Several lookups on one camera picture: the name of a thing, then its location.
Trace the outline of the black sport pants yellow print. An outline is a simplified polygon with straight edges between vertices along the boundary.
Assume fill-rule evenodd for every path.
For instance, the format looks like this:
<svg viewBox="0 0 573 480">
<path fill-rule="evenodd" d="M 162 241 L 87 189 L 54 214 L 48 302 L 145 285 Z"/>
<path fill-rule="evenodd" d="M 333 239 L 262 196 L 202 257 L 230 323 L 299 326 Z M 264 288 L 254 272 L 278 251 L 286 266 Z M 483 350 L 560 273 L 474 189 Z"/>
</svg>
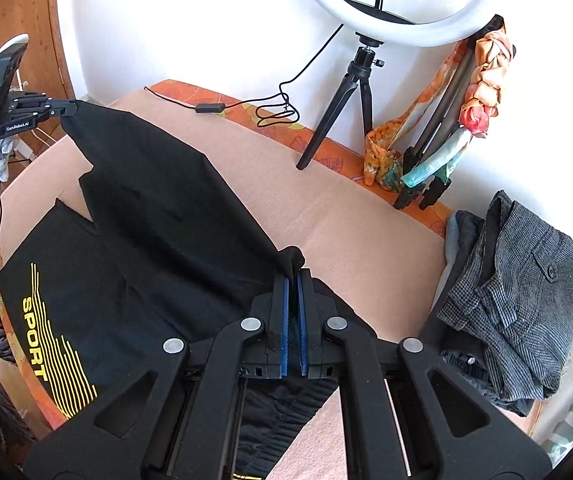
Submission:
<svg viewBox="0 0 573 480">
<path fill-rule="evenodd" d="M 0 272 L 16 336 L 51 399 L 79 414 L 172 338 L 246 318 L 300 249 L 277 248 L 207 157 L 133 114 L 79 103 L 87 206 L 55 203 Z"/>
</svg>

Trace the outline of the orange patterned scarf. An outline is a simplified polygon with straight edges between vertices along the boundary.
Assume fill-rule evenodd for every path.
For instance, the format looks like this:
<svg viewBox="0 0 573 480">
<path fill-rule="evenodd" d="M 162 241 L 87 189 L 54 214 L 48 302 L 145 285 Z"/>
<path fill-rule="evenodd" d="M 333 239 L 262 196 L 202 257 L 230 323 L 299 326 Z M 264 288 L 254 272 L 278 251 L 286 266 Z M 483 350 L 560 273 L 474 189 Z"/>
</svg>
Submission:
<svg viewBox="0 0 573 480">
<path fill-rule="evenodd" d="M 516 54 L 500 15 L 459 41 L 405 113 L 367 133 L 365 185 L 444 193 L 469 144 L 498 115 Z"/>
</svg>

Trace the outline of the blue jeans folded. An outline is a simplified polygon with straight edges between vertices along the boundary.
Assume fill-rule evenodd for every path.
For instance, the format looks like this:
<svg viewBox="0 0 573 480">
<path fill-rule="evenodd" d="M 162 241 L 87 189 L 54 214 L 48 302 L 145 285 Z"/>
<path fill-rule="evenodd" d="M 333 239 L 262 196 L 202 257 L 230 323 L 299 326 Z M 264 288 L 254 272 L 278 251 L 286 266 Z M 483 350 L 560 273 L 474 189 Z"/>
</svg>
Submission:
<svg viewBox="0 0 573 480">
<path fill-rule="evenodd" d="M 433 310 L 443 304 L 448 292 L 458 281 L 483 226 L 484 220 L 470 211 L 458 210 L 449 216 L 444 247 L 446 266 L 436 286 Z"/>
</svg>

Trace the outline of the folded grey black tripod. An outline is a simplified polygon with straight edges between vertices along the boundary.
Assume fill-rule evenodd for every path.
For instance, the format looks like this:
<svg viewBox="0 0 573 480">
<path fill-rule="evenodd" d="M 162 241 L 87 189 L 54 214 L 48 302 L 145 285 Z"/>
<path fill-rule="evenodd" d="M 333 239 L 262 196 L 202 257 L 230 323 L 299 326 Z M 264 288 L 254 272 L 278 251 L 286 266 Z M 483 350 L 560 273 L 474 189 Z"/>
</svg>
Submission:
<svg viewBox="0 0 573 480">
<path fill-rule="evenodd" d="M 465 97 L 465 90 L 469 84 L 470 76 L 474 70 L 474 49 L 477 40 L 483 38 L 488 32 L 503 27 L 505 20 L 496 14 L 482 29 L 465 40 L 465 50 L 462 59 L 447 84 L 443 96 L 439 100 L 429 122 L 424 127 L 415 145 L 410 146 L 404 153 L 403 175 L 409 174 L 425 165 L 442 145 L 449 140 L 459 128 L 460 106 Z M 448 162 L 442 162 L 439 168 L 431 170 L 428 177 L 415 186 L 401 183 L 401 192 L 395 200 L 394 208 L 401 210 L 408 207 L 416 198 L 420 197 L 421 210 L 433 206 L 442 197 L 447 188 L 451 186 L 451 174 L 459 162 L 458 150 Z"/>
</svg>

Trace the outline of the grey tweed garment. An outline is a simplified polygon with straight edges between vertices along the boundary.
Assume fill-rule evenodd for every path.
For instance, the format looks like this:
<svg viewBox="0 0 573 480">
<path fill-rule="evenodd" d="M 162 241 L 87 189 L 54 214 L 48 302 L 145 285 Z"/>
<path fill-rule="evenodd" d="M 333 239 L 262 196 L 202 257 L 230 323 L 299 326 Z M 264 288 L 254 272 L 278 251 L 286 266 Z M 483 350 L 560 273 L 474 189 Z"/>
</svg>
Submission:
<svg viewBox="0 0 573 480">
<path fill-rule="evenodd" d="M 573 240 L 503 191 L 421 338 L 486 400 L 525 417 L 559 388 L 573 339 Z"/>
</svg>

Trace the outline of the black mini tripod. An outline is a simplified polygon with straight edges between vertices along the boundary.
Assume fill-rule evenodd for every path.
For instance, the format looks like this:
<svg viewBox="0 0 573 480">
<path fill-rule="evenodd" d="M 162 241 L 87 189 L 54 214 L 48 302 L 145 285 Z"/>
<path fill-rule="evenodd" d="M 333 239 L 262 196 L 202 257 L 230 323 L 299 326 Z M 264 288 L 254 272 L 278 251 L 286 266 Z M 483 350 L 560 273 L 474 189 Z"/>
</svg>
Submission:
<svg viewBox="0 0 573 480">
<path fill-rule="evenodd" d="M 361 46 L 357 49 L 352 61 L 347 66 L 346 73 L 342 78 L 339 88 L 327 106 L 321 117 L 311 140 L 306 145 L 299 161 L 296 164 L 298 170 L 304 170 L 313 160 L 318 148 L 323 144 L 337 118 L 344 110 L 347 102 L 356 90 L 360 91 L 361 114 L 363 114 L 364 135 L 373 129 L 373 102 L 370 86 L 372 67 L 383 67 L 384 62 L 375 57 L 375 50 L 382 46 L 383 42 L 370 38 L 363 34 L 357 34 Z"/>
</svg>

